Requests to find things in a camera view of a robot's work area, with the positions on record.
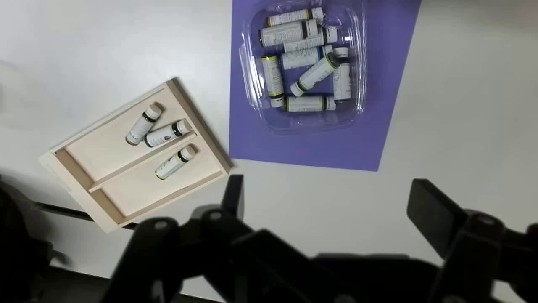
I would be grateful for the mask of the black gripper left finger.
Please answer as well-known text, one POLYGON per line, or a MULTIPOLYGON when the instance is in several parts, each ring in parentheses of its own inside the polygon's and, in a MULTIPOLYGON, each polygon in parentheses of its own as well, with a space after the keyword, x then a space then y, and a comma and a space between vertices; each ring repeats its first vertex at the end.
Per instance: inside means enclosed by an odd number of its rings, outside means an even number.
POLYGON ((226 215, 240 218, 243 215, 243 176, 229 174, 219 201, 226 215))

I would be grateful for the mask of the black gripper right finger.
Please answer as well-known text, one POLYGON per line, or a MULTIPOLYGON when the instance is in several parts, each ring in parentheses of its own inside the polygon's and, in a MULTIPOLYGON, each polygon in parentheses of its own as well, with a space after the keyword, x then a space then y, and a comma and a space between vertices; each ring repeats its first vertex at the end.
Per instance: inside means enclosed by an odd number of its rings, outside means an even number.
POLYGON ((443 257, 467 213, 430 179, 414 178, 409 184, 406 216, 431 248, 443 257))

